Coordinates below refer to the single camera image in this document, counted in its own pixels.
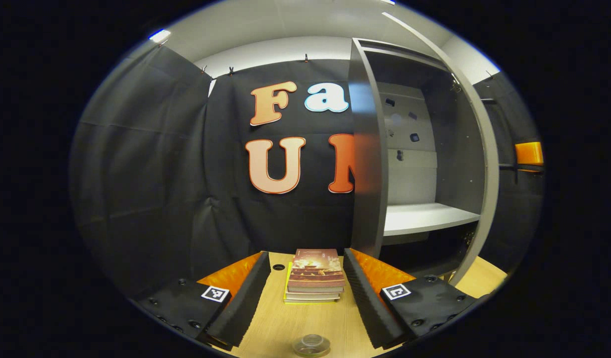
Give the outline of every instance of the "ceiling light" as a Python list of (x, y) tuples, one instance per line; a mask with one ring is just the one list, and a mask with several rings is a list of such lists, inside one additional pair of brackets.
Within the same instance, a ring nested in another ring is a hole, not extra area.
[(170, 31), (162, 29), (158, 32), (155, 32), (155, 34), (149, 37), (149, 39), (153, 40), (153, 42), (160, 43), (163, 39), (169, 37), (170, 34)]

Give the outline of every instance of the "wooden surface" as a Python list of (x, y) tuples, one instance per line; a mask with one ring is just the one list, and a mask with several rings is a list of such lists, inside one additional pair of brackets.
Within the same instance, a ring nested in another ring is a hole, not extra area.
[[(269, 256), (271, 267), (276, 264), (288, 267), (293, 255), (271, 252)], [(331, 350), (326, 358), (371, 358), (400, 347), (386, 351), (372, 348), (347, 279), (337, 303), (284, 304), (286, 275), (285, 269), (271, 270), (244, 339), (239, 347), (226, 353), (241, 358), (297, 358), (292, 342), (311, 333), (330, 340)], [(484, 259), (476, 258), (456, 288), (478, 298), (492, 292), (506, 275)]]
[(465, 276), (456, 284), (456, 288), (471, 297), (479, 298), (495, 290), (506, 276), (503, 270), (477, 256)]
[(451, 206), (427, 204), (388, 205), (384, 236), (422, 233), (478, 220), (480, 215)]

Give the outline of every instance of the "fisheye lens view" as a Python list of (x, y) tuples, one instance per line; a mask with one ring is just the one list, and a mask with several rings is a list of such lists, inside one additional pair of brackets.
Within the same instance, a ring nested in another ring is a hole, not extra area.
[(485, 309), (540, 218), (535, 120), (483, 51), (393, 0), (198, 8), (83, 108), (81, 239), (199, 353), (413, 354)]

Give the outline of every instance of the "black fabric backdrop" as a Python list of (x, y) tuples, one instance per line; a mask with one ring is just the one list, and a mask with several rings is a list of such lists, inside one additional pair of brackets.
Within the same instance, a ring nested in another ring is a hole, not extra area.
[[(313, 84), (347, 93), (347, 61), (278, 63), (216, 80), (150, 41), (105, 79), (74, 136), (70, 190), (76, 223), (103, 271), (133, 297), (185, 276), (204, 277), (259, 250), (349, 247), (353, 193), (331, 193), (335, 150), (351, 110), (311, 112)], [(293, 81), (281, 120), (253, 127), (251, 91)], [(279, 141), (302, 136), (299, 185), (254, 188), (246, 142), (273, 141), (268, 172), (285, 174)]]
[[(304, 102), (307, 89), (331, 82), (344, 88), (349, 102), (349, 61), (310, 60), (268, 64), (236, 71), (217, 78), (208, 98), (204, 128), (204, 161), (208, 191), (226, 220), (228, 213), (240, 218), (244, 232), (259, 250), (294, 253), (299, 247), (336, 248), (340, 252), (351, 241), (354, 192), (331, 193), (335, 150), (328, 139), (333, 134), (353, 134), (351, 109), (341, 113), (309, 111)], [(281, 119), (251, 126), (257, 88), (292, 81), (297, 90), (288, 93), (288, 106), (275, 110)], [(251, 140), (271, 140), (268, 173), (274, 179), (285, 175), (285, 150), (279, 141), (301, 136), (301, 179), (292, 191), (269, 194), (257, 190), (249, 179), (248, 152)]]

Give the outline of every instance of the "white ceiling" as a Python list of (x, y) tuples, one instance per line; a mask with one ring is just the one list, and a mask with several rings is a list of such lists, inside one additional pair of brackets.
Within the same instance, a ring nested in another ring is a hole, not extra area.
[(380, 0), (223, 0), (167, 29), (166, 46), (192, 63), (249, 43), (296, 36), (368, 38), (432, 54), (421, 40), (386, 18), (401, 19), (442, 47), (453, 34), (407, 7)]

